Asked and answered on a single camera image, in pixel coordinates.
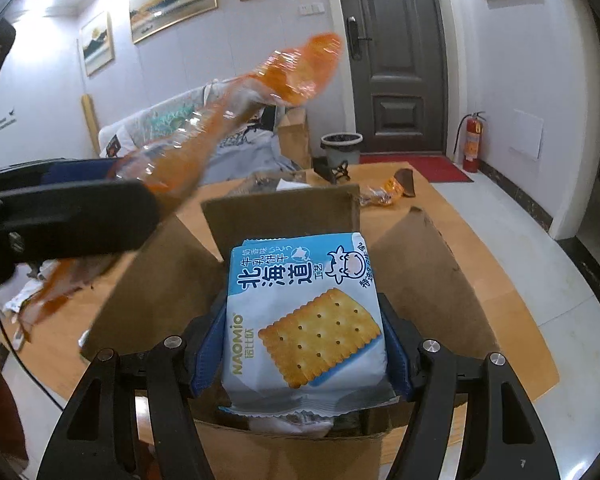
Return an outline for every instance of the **snack wrapper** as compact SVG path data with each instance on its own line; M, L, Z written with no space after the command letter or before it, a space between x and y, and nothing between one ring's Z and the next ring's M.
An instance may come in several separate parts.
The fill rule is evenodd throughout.
M236 78L222 97L195 112L172 136L122 158L110 177L141 180L157 197L161 218L167 218L195 191L222 139L238 132L265 105L299 106L314 98L333 77L341 54L342 41L333 33L314 36L299 48L274 52L256 70ZM27 338L36 323L101 275L114 258L60 262L19 315Z
M395 399L359 233L235 248L226 318L222 385L232 413L337 416Z
M382 187L365 187L360 190L360 205L393 205L404 194L404 188L398 180L392 176Z

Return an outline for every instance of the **door handle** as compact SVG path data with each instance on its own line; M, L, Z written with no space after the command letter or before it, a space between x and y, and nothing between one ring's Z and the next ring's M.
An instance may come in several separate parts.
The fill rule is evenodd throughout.
M360 41L373 41L373 38L361 38L358 22L354 16L349 16L347 18L347 43L349 43L349 55L355 61L362 59Z

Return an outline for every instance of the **naomio logo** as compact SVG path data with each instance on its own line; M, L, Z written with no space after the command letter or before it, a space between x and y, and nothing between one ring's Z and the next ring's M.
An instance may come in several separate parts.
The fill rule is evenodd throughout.
M234 331L234 340L231 346L234 375L242 375L242 321L242 316L234 314L234 324L229 327Z

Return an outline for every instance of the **baseboard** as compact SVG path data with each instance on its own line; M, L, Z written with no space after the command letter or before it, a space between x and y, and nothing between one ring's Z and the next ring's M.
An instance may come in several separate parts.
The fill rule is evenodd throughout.
M577 238L560 240L558 245L578 268L600 303L600 264Z
M531 218L538 222L538 225L542 229L549 232L549 228L551 227L554 218L549 215L538 202L483 160L480 161L480 171L493 180L501 190L515 200L518 205L531 216Z

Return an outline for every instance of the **white sofa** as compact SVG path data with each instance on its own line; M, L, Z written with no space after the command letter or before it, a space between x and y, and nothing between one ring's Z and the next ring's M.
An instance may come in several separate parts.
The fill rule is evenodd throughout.
M214 81L105 126L100 130L101 157L124 156L153 140L171 135L192 113L222 95L229 81ZM276 122L284 109L276 109ZM298 166L280 153L278 136L245 127L220 143L209 160L202 184L249 176L255 171L293 171Z

